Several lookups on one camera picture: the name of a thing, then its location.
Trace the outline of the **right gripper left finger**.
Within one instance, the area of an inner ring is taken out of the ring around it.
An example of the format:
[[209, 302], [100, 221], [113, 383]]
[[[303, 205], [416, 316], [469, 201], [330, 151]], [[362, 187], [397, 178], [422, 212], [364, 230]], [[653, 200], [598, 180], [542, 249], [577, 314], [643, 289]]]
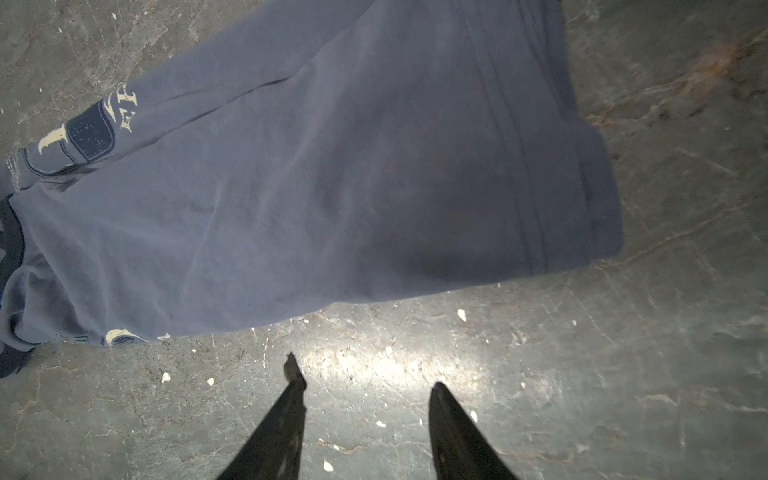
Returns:
[[288, 385], [218, 480], [299, 478], [307, 382], [293, 353], [283, 371]]

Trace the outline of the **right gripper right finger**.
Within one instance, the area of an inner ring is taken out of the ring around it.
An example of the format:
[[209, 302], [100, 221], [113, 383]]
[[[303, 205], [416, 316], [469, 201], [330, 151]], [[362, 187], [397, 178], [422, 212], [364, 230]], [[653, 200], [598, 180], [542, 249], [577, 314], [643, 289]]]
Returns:
[[517, 480], [442, 382], [431, 390], [428, 424], [437, 479]]

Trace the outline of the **grey blue tank top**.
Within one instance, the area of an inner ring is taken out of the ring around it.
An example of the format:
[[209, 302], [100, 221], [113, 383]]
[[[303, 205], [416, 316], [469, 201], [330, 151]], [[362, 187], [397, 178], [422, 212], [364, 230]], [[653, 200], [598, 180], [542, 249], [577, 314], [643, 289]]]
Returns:
[[1, 167], [1, 373], [617, 255], [556, 1], [274, 1]]

